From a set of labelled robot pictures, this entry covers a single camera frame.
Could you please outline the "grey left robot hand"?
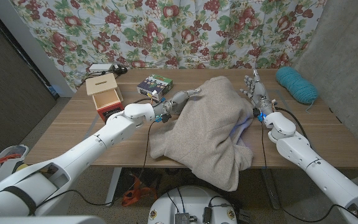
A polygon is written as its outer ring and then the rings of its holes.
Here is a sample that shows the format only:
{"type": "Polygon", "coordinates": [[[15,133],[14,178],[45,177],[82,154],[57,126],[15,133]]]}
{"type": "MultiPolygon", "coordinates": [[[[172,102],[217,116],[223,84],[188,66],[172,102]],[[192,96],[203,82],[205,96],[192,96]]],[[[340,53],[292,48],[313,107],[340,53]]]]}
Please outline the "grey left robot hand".
{"type": "Polygon", "coordinates": [[[178,115],[185,107],[189,98],[193,95],[201,93],[202,89],[184,90],[176,93],[171,99],[154,106],[154,114],[160,116],[163,114],[178,115]]]}

